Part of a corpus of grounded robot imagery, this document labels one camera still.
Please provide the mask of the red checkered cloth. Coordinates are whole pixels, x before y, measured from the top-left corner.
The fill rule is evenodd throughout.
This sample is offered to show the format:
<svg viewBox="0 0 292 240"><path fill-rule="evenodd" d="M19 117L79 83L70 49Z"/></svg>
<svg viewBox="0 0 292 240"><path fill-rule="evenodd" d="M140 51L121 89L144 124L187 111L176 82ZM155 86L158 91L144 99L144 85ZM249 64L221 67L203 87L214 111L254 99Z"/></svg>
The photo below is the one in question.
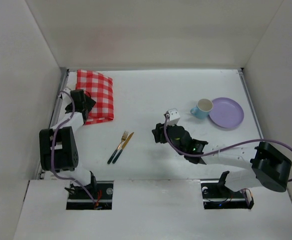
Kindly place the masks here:
<svg viewBox="0 0 292 240"><path fill-rule="evenodd" d="M111 77L96 71L79 69L76 88L89 92L92 99L96 101L88 115L87 125L114 120L113 79Z"/></svg>

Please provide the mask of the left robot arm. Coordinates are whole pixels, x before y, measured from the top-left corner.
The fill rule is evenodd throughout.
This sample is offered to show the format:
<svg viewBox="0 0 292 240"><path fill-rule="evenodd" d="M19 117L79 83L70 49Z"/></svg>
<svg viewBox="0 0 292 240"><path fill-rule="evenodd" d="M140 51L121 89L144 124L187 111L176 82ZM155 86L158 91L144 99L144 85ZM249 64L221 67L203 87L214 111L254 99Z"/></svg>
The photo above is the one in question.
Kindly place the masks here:
<svg viewBox="0 0 292 240"><path fill-rule="evenodd" d="M96 101L82 89L62 90L60 97L69 98L64 117L53 127L39 132L41 168L59 180L71 181L66 189L70 195L86 193L93 201L96 179L79 164L74 134L85 125Z"/></svg>

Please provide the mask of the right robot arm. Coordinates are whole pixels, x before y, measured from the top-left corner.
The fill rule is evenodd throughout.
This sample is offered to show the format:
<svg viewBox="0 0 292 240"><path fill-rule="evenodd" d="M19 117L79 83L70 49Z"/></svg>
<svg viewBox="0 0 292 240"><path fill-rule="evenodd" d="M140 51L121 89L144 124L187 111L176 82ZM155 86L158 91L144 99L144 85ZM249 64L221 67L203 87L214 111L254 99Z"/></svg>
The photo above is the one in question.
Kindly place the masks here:
<svg viewBox="0 0 292 240"><path fill-rule="evenodd" d="M221 191L238 192L253 187L265 187L274 192L287 190L292 161L268 142L256 147L234 147L221 150L207 141L191 138L182 126L156 124L152 130L156 143L171 143L179 155L192 164L224 165L240 168L222 173Z"/></svg>

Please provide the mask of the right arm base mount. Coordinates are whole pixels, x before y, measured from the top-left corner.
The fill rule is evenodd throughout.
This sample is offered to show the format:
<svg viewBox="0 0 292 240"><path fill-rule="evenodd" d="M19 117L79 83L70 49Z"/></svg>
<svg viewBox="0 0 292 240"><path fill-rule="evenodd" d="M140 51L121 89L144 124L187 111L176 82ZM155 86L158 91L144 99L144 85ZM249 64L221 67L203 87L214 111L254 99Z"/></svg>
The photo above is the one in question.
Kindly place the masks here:
<svg viewBox="0 0 292 240"><path fill-rule="evenodd" d="M255 204L252 192L248 188L232 191L216 179L202 180L200 185L205 210L251 210Z"/></svg>

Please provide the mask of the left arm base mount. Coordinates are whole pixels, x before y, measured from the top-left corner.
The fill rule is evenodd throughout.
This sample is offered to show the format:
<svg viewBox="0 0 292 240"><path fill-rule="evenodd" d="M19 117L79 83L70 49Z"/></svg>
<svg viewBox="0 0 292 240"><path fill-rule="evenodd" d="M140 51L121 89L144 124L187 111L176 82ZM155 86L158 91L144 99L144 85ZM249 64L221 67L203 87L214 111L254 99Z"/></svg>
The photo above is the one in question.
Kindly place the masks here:
<svg viewBox="0 0 292 240"><path fill-rule="evenodd" d="M68 198L66 203L66 210L111 210L113 198L113 181L97 181L96 185L86 186L94 201L80 187L72 183L70 187L66 187L68 191Z"/></svg>

